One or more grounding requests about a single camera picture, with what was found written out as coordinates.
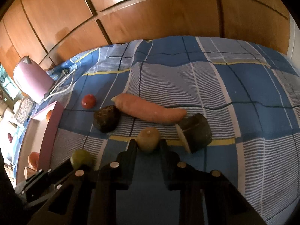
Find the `large orange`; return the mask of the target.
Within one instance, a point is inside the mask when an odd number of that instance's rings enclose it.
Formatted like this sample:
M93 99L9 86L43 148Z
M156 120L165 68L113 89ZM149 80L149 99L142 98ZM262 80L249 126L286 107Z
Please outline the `large orange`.
M28 162L29 167L36 171L38 168L39 153L31 152L27 157L27 162Z

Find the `green apple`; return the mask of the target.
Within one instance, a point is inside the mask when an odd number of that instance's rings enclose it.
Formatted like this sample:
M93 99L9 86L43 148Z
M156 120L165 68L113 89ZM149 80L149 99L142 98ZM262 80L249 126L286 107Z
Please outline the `green apple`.
M77 149L73 151L70 162L74 170L78 170L82 165L92 167L93 157L88 151Z

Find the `small tangerine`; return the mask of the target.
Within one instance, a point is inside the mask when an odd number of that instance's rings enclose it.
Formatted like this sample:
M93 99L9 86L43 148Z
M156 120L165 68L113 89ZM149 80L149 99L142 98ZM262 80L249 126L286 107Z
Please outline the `small tangerine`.
M51 118L51 116L52 116L52 113L53 113L53 110L50 110L50 111L47 112L46 117L45 117L45 119L46 119L47 121L50 120L50 118Z

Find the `dark brown mangosteen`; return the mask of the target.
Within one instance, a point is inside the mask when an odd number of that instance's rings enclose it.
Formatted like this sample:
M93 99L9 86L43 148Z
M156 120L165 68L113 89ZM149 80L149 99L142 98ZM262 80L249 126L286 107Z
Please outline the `dark brown mangosteen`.
M121 116L121 111L114 105L100 108L94 112L94 127L104 134L113 132L119 125Z

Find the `small red tomato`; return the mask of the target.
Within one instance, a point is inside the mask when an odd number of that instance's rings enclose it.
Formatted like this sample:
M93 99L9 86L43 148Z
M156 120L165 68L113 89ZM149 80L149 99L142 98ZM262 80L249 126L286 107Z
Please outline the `small red tomato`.
M91 109L97 103L97 100L93 94L85 95L81 100L81 105L84 109Z

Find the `small yellow-green fruit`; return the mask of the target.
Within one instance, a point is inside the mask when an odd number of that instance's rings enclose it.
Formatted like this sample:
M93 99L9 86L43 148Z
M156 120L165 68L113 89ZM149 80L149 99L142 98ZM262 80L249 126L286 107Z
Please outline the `small yellow-green fruit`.
M160 132L155 127L146 127L139 132L136 141L142 151L151 152L160 141Z

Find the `orange carrot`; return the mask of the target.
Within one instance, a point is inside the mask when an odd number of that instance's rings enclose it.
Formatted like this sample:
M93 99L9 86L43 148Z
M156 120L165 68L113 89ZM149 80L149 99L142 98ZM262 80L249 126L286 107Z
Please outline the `orange carrot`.
M187 114L185 109L165 108L127 93L116 95L111 100L119 111L147 122L173 124L181 121Z

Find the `pink white shallow tray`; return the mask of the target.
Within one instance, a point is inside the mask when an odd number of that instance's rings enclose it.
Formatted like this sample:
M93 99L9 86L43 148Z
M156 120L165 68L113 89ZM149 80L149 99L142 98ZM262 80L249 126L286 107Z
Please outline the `pink white shallow tray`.
M50 110L53 110L53 113L50 120L47 121L45 117ZM17 163L17 184L25 180L24 168L28 164L27 157L31 152L39 153L38 170L47 171L50 168L52 149L63 111L64 107L56 101L29 119Z

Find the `red object on floor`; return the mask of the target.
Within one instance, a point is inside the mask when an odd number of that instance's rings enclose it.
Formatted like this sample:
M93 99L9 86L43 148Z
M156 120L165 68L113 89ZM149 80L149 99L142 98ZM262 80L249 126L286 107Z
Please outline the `red object on floor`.
M10 133L8 133L7 136L8 136L9 142L12 143L12 141L13 141L13 136L12 136Z

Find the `silver ornate tissue box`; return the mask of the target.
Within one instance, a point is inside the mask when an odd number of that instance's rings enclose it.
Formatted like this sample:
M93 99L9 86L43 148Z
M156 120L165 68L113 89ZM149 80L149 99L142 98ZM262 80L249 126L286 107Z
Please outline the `silver ornate tissue box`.
M17 109L14 119L19 125L23 125L30 117L36 102L30 97L24 97L20 102L19 108Z

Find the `pink electric kettle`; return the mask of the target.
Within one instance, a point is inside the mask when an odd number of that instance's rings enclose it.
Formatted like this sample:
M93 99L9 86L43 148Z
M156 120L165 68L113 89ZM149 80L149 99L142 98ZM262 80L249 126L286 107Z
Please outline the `pink electric kettle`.
M13 71L13 79L22 92L40 104L55 81L28 55L24 56Z

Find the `blue plaid tablecloth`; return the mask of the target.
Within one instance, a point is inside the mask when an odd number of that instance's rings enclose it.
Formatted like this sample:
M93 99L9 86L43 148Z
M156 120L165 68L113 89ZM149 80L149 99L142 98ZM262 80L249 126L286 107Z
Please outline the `blue plaid tablecloth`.
M136 40L82 52L50 71L55 84L34 109L64 107L52 149L54 170L73 151L93 157L93 171L116 160L144 128L196 170L219 170L265 224L299 224L299 61L255 43L175 36ZM113 132L94 127L94 112L127 93L165 108L181 108L208 121L212 142L188 153L176 124L141 120L121 112ZM84 109L85 95L97 103ZM29 224L47 200L17 208ZM116 192L116 224L179 224L179 191L164 183L157 147L137 156L128 190Z

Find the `wooden wall cabinet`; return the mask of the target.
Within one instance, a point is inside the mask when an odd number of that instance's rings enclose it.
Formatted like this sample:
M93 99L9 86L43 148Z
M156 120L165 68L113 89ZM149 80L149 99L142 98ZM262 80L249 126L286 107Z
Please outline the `wooden wall cabinet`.
M137 39L206 36L286 54L291 17L281 0L8 0L1 8L1 65L24 56L50 69L95 48Z

